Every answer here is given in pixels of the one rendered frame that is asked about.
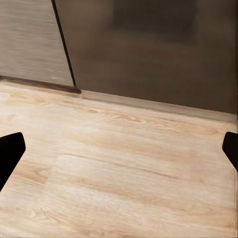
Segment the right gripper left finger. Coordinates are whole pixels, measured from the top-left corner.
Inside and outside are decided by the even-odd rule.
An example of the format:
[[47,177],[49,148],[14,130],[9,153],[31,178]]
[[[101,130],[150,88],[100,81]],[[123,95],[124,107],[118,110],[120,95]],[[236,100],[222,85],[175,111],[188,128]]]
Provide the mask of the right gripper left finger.
[[0,191],[26,151],[21,132],[0,137]]

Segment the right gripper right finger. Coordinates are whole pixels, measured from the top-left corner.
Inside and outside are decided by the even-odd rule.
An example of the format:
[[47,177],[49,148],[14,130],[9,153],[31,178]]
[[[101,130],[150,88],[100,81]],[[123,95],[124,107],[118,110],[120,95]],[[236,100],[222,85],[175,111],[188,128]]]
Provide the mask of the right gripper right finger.
[[228,131],[222,149],[238,172],[238,134]]

